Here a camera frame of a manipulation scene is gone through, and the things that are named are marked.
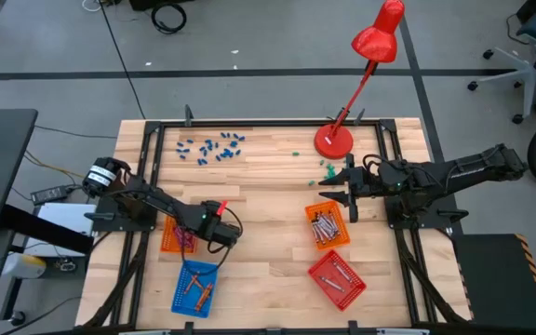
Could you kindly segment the red plastic basket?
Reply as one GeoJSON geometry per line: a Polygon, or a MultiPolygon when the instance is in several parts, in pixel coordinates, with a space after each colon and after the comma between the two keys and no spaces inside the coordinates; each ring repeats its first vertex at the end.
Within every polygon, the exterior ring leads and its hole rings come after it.
{"type": "Polygon", "coordinates": [[[367,288],[367,284],[361,279],[359,274],[339,255],[334,249],[328,251],[317,263],[309,270],[308,275],[316,282],[320,289],[336,306],[336,308],[344,312],[367,288]],[[337,261],[343,265],[353,278],[353,282],[349,283],[333,266],[333,262],[337,261]],[[324,276],[336,284],[342,286],[345,292],[330,287],[322,282],[318,277],[324,276]]]}

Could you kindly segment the red desk lamp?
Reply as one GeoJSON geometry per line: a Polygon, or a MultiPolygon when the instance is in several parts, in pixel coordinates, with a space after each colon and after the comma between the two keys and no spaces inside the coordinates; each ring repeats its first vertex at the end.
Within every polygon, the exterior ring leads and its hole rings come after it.
{"type": "Polygon", "coordinates": [[[356,99],[381,63],[391,63],[397,54],[395,31],[405,13],[402,0],[385,0],[375,21],[360,31],[351,43],[352,49],[368,62],[357,89],[333,123],[322,126],[314,137],[317,152],[328,159],[344,158],[351,153],[354,138],[343,125],[356,99]]]}

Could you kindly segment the black power adapter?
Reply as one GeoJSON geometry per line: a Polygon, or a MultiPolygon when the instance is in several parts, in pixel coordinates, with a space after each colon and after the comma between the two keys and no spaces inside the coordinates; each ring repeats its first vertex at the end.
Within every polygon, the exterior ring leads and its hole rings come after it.
{"type": "Polygon", "coordinates": [[[30,194],[30,197],[35,206],[40,206],[45,203],[66,199],[68,197],[68,194],[68,187],[65,185],[61,185],[32,192],[30,194]]]}

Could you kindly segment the white box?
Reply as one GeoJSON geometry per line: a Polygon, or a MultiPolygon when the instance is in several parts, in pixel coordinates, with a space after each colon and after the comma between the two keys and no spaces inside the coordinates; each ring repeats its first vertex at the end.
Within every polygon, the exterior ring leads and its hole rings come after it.
{"type": "MultiPolygon", "coordinates": [[[[92,236],[93,221],[85,216],[96,210],[94,204],[45,203],[38,211],[38,217],[59,226],[68,228],[82,235],[92,236]]],[[[45,244],[43,241],[29,238],[27,254],[37,257],[84,257],[84,253],[45,244]]]]}

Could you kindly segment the orange plastic basket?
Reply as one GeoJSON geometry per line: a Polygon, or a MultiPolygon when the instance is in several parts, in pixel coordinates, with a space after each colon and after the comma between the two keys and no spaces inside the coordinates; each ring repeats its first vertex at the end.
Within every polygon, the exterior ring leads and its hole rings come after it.
{"type": "Polygon", "coordinates": [[[175,219],[166,216],[160,250],[165,253],[180,253],[181,251],[183,251],[185,254],[195,254],[197,252],[197,238],[193,250],[181,248],[176,237],[173,234],[174,226],[179,226],[176,223],[175,219]]]}
{"type": "Polygon", "coordinates": [[[312,231],[312,237],[315,241],[315,247],[318,250],[338,248],[338,247],[349,245],[351,243],[351,238],[347,231],[345,220],[342,216],[342,213],[339,209],[339,205],[337,202],[327,201],[327,202],[322,202],[322,203],[308,206],[305,208],[305,215],[306,215],[307,222],[310,226],[310,229],[312,231]],[[342,231],[339,234],[337,234],[332,240],[330,240],[327,244],[316,243],[315,235],[312,229],[312,223],[315,223],[316,221],[318,221],[318,217],[322,216],[323,214],[328,216],[329,211],[333,212],[334,215],[336,216],[336,220],[340,224],[342,231]]]}

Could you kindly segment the black hazard-striped platform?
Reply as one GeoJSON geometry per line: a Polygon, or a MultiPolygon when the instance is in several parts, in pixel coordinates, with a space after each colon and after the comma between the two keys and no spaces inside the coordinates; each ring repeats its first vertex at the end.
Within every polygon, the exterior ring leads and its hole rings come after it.
{"type": "Polygon", "coordinates": [[[472,320],[536,329],[536,264],[521,234],[462,234],[453,239],[472,320]]]}

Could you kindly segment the blue plastic basket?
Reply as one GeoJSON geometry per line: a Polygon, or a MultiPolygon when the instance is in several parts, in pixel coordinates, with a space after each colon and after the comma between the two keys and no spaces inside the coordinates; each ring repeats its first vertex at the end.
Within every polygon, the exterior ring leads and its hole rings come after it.
{"type": "Polygon", "coordinates": [[[208,318],[215,290],[217,288],[218,271],[213,263],[187,261],[182,267],[175,288],[171,311],[176,314],[208,318]],[[193,286],[185,294],[184,290],[192,275],[198,275],[203,288],[193,286]]]}

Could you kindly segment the grey office chair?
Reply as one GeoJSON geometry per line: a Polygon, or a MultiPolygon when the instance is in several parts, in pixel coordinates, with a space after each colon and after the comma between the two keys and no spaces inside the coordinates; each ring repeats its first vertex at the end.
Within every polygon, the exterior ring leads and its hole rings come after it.
{"type": "Polygon", "coordinates": [[[522,42],[529,47],[531,56],[528,60],[518,56],[514,51],[507,52],[499,47],[487,49],[483,52],[483,58],[488,60],[497,55],[507,60],[512,66],[510,72],[483,77],[470,82],[467,88],[474,91],[481,84],[491,82],[511,82],[515,88],[523,88],[523,112],[515,114],[512,122],[520,124],[527,118],[534,105],[534,95],[536,91],[536,0],[527,0],[517,11],[515,17],[520,22],[520,27],[515,34],[508,37],[514,41],[522,42]]]}

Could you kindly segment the black equipment case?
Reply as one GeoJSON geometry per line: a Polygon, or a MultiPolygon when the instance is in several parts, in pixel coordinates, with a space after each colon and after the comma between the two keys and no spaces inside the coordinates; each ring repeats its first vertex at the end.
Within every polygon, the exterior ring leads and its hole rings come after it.
{"type": "Polygon", "coordinates": [[[157,7],[158,5],[162,5],[165,3],[184,3],[184,2],[190,2],[193,0],[128,0],[129,4],[131,5],[132,9],[134,11],[145,11],[148,9],[152,9],[154,7],[157,7]]]}

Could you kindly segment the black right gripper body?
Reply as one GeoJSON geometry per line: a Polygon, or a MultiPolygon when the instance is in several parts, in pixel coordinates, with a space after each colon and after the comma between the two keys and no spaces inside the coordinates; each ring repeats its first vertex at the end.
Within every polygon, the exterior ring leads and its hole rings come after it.
{"type": "Polygon", "coordinates": [[[379,178],[368,172],[364,167],[355,165],[355,157],[346,155],[346,171],[349,200],[349,220],[358,221],[358,207],[356,199],[360,197],[376,197],[382,195],[382,187],[379,178]]]}

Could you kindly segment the white and yellow bottle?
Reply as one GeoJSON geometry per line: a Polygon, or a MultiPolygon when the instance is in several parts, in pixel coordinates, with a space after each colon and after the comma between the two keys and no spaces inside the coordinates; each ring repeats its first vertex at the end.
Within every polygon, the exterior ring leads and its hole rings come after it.
{"type": "Polygon", "coordinates": [[[2,274],[20,279],[36,279],[45,272],[46,268],[46,262],[40,258],[12,253],[7,257],[2,274]]]}

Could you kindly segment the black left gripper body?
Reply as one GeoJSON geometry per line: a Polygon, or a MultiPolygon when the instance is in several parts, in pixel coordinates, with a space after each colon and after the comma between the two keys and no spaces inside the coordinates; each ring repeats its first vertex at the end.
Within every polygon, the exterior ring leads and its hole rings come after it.
{"type": "Polygon", "coordinates": [[[242,234],[242,228],[219,220],[213,220],[208,227],[208,241],[222,246],[233,246],[242,234]]]}

